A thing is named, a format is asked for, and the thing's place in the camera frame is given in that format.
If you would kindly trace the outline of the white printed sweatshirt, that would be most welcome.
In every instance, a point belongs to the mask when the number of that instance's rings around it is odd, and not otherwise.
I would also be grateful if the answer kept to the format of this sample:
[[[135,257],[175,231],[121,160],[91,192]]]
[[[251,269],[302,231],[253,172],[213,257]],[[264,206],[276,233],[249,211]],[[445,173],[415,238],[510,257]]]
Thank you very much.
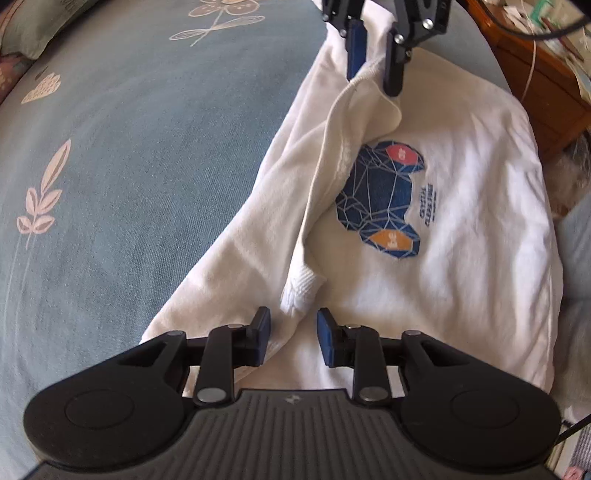
[[[387,337],[420,330],[544,390],[562,297],[528,116],[495,84],[429,51],[382,89],[386,25],[346,79],[329,33],[252,193],[144,332],[201,337],[270,309],[266,363],[245,388],[339,388],[315,314]]]

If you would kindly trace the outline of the wooden nightstand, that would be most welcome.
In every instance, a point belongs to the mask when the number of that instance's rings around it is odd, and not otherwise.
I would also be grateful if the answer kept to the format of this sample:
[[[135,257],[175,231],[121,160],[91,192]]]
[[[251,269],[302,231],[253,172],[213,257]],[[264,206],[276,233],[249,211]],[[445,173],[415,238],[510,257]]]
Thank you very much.
[[[500,30],[478,2],[466,5],[529,115],[541,160],[553,161],[590,126],[590,104],[574,73],[545,46]]]

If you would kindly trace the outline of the blue floral bed sheet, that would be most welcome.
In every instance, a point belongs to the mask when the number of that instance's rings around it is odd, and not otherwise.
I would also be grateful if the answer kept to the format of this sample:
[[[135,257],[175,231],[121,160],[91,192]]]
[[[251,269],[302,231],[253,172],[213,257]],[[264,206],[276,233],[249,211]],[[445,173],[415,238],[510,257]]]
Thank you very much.
[[[3,478],[35,466],[22,416],[38,391],[147,340],[252,193],[329,33],[315,1],[106,1],[2,103]],[[419,49],[511,94],[460,6]],[[590,411],[590,330],[566,307],[590,306],[589,220],[583,202],[552,222],[563,290],[546,391],[572,421]]]

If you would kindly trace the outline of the grey-green pillow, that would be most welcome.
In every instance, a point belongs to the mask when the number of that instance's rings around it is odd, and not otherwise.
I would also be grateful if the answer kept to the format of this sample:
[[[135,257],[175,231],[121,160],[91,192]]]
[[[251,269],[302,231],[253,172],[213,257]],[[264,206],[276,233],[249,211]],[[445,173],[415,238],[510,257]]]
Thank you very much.
[[[1,55],[37,60],[49,42],[97,0],[19,0],[1,8]]]

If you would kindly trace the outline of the pink floral folded quilt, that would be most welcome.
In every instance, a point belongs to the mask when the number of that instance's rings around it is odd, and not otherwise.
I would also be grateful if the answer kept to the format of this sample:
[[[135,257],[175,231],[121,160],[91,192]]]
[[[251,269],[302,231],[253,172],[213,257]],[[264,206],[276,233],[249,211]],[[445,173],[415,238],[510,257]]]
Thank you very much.
[[[29,70],[33,60],[22,54],[4,55],[0,60],[0,103],[6,99],[15,85]]]

